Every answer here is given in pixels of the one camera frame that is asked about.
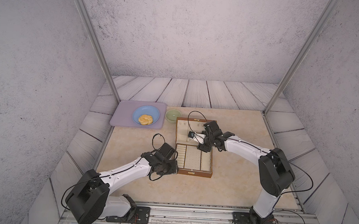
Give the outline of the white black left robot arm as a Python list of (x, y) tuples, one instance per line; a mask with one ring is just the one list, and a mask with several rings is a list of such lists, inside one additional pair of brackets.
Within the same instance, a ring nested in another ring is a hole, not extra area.
[(150, 152), (142, 153), (134, 161), (116, 169), (98, 173), (88, 170), (81, 179), (70, 186), (62, 196), (62, 206), (68, 209), (78, 224), (92, 224), (97, 220), (134, 223), (137, 204), (129, 195), (112, 193), (137, 179), (157, 174), (178, 172), (178, 152), (168, 143)]

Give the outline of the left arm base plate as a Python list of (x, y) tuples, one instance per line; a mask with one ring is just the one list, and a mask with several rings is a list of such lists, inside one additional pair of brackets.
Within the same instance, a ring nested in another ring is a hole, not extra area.
[(130, 209), (123, 217), (108, 216), (105, 221), (122, 224), (148, 224), (150, 211), (150, 207), (136, 207), (136, 209)]

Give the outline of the brown wooden jewelry box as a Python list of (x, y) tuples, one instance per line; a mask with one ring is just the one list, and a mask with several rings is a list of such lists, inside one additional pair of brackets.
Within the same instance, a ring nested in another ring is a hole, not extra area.
[(176, 144), (178, 152), (176, 160), (178, 173), (182, 175), (211, 178), (213, 175), (213, 152), (203, 152), (198, 149), (199, 143), (189, 139), (190, 131), (202, 133), (206, 120), (180, 117), (176, 121)]

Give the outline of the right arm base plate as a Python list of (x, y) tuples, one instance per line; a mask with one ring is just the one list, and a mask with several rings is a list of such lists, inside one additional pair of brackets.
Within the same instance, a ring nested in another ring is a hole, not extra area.
[(277, 224), (273, 214), (266, 218), (261, 218), (257, 214), (233, 212), (232, 224)]

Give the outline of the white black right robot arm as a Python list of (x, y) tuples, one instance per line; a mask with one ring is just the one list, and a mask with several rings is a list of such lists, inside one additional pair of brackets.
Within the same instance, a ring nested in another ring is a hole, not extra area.
[(228, 151), (250, 161), (259, 169), (262, 191), (257, 202), (248, 213), (240, 213), (237, 224), (271, 224), (273, 211), (280, 197), (287, 194), (287, 189), (296, 179), (285, 153), (279, 148), (265, 149), (246, 142), (231, 132), (223, 133), (216, 121), (203, 125), (202, 133), (190, 131), (188, 137), (199, 143), (198, 149), (210, 152)]

